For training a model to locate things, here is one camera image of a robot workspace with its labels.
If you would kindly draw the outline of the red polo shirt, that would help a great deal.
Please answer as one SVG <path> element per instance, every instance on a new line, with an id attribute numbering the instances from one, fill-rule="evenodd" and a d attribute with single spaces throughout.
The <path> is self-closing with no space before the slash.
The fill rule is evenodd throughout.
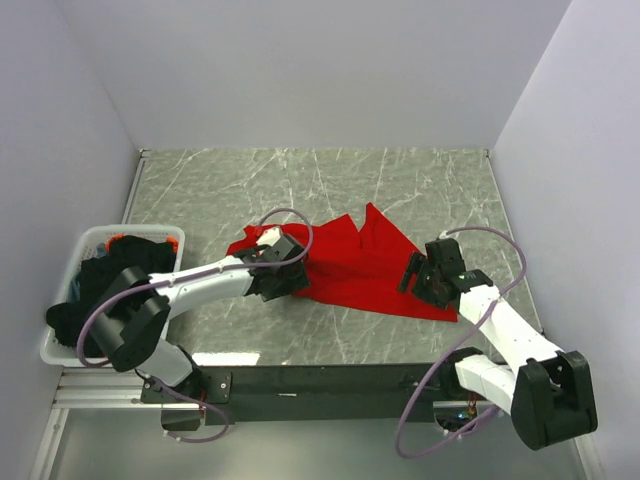
<path id="1" fill-rule="evenodd" d="M 280 226 L 301 246 L 311 243 L 304 262 L 310 285 L 294 293 L 319 303 L 421 320 L 456 322 L 453 307 L 428 305 L 398 286 L 418 248 L 375 205 L 365 206 L 358 228 L 345 214 L 313 226 L 314 238 L 303 223 Z"/>

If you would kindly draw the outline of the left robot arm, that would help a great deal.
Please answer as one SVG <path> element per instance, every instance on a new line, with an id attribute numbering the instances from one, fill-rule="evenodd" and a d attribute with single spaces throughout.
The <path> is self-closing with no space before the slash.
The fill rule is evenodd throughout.
<path id="1" fill-rule="evenodd" d="M 99 299 L 78 340 L 91 337 L 114 370 L 137 370 L 176 401 L 189 401 L 200 394 L 202 373 L 184 349 L 162 338 L 165 325 L 218 300 L 258 295 L 270 301 L 309 287 L 308 250 L 271 229 L 257 246 L 201 267 L 149 275 L 127 268 Z"/>

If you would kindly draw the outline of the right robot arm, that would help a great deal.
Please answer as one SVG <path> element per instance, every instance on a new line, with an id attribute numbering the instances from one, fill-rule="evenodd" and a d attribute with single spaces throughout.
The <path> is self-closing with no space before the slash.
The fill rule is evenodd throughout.
<path id="1" fill-rule="evenodd" d="M 466 267 L 458 242 L 441 237 L 414 252 L 398 287 L 438 308 L 452 307 L 498 351 L 498 365 L 482 353 L 452 346 L 417 383 L 400 420 L 439 370 L 444 395 L 473 392 L 507 413 L 532 450 L 594 432 L 598 427 L 591 370 L 584 355 L 566 352 L 536 331 L 481 270 Z"/>

